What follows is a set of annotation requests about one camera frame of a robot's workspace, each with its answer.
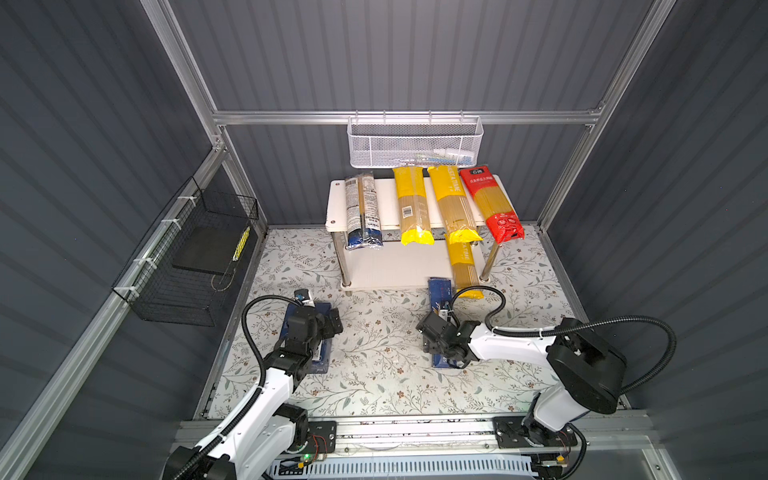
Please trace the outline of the clear blue spaghetti bag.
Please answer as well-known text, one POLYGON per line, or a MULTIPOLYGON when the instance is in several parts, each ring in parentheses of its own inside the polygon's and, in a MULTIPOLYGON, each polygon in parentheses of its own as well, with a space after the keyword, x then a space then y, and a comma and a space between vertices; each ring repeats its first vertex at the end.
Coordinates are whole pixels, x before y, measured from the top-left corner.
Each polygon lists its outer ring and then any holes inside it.
POLYGON ((344 182, 347 250, 379 248, 383 236, 374 176, 363 173, 344 182))

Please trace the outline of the dark blue pasta box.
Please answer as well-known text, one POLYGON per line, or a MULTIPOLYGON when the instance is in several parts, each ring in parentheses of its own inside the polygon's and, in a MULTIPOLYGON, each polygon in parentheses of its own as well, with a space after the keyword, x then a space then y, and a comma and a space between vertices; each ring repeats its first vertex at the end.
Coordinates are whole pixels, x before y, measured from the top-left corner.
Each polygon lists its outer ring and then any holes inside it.
MULTIPOLYGON (((315 303, 316 309, 328 316, 330 314, 330 311, 332 310, 332 305, 328 302, 316 302, 315 303)), ((286 312, 284 315, 284 321, 281 327, 281 332, 279 335, 280 340, 280 347, 286 346, 286 339, 288 335, 288 319, 290 316, 293 315, 293 313, 296 311, 296 306, 289 304, 286 308, 286 312)), ((309 368, 308 373, 309 374, 326 374, 329 370, 330 360, 331 360, 331 350, 333 345, 333 339, 324 339, 315 350, 314 356, 312 357, 311 367, 309 368)))

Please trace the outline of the red spaghetti bag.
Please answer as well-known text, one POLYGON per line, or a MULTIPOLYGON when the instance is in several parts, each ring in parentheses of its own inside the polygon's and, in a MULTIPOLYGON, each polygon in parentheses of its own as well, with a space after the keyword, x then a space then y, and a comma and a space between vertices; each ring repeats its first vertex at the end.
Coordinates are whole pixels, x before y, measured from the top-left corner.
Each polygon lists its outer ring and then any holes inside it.
POLYGON ((459 175, 497 244, 525 238, 515 209, 487 166, 461 169, 459 175))

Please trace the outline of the yellow Pastatime spaghetti bag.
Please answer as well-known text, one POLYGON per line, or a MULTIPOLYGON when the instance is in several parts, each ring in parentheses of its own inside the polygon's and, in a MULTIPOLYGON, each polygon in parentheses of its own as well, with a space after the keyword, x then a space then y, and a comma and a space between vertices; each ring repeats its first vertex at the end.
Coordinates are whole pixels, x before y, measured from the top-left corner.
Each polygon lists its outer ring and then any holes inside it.
POLYGON ((480 285, 470 243, 448 243, 448 255, 453 272, 455 290, 480 285))

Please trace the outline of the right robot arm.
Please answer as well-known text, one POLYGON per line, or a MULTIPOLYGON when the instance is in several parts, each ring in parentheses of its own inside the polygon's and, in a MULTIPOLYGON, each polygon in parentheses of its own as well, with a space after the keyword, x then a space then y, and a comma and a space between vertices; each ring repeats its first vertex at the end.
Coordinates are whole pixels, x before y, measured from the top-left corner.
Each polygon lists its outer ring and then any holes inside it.
POLYGON ((620 397, 646 384, 671 362, 677 336, 666 322, 644 315, 624 315, 584 323, 567 317, 545 328, 507 328, 492 319, 506 307, 500 290, 469 286, 458 290, 443 305, 434 307, 416 326, 426 350, 442 356, 454 368, 473 362, 509 360, 550 368, 555 384, 540 390, 521 422, 521 435, 534 446, 546 446, 557 436, 574 431, 572 423, 590 412, 613 414, 620 397), (461 321, 454 303, 469 293, 486 291, 500 299, 482 321, 461 321), (666 334, 666 346, 646 373, 627 383, 626 357, 597 330, 620 324, 648 324, 666 334))

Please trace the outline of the yellow spaghetti bag label up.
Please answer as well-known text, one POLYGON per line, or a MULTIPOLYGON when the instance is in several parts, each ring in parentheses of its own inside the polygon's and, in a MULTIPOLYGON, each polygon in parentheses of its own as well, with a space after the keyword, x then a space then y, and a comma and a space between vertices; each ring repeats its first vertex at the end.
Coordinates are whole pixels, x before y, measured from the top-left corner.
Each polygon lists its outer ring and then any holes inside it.
POLYGON ((433 245, 434 236, 426 198, 423 169, 407 166, 394 169, 399 205, 401 243, 433 245))

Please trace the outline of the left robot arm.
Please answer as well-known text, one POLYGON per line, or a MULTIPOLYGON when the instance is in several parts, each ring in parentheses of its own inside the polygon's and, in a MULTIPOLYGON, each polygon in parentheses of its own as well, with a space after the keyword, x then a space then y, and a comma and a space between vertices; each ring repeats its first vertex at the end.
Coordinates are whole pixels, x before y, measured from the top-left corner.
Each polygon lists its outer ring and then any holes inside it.
POLYGON ((323 434, 310 430, 306 409, 288 400, 312 371, 323 344, 343 332, 339 311, 316 304, 307 289, 293 297, 258 296, 241 313, 240 326, 255 355, 259 375, 255 385, 221 423, 192 447, 176 448, 166 460, 163 479, 270 479, 277 473, 301 472, 327 455, 323 434), (248 313, 267 301, 289 305, 284 336, 264 356, 248 328, 248 313))

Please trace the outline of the blue Barilla spaghetti box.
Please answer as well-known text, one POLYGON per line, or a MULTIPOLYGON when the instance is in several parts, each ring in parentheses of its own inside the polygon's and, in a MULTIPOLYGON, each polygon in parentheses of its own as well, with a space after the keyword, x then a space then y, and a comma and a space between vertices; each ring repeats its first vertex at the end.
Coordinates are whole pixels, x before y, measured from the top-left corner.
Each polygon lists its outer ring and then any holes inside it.
MULTIPOLYGON (((428 289, 430 297, 430 305, 433 310, 444 320, 448 320, 448 302, 454 294, 452 287, 452 280, 442 277, 430 277, 428 279, 428 289)), ((450 369, 450 362, 438 354, 436 351, 432 353, 432 366, 437 369, 450 369)))

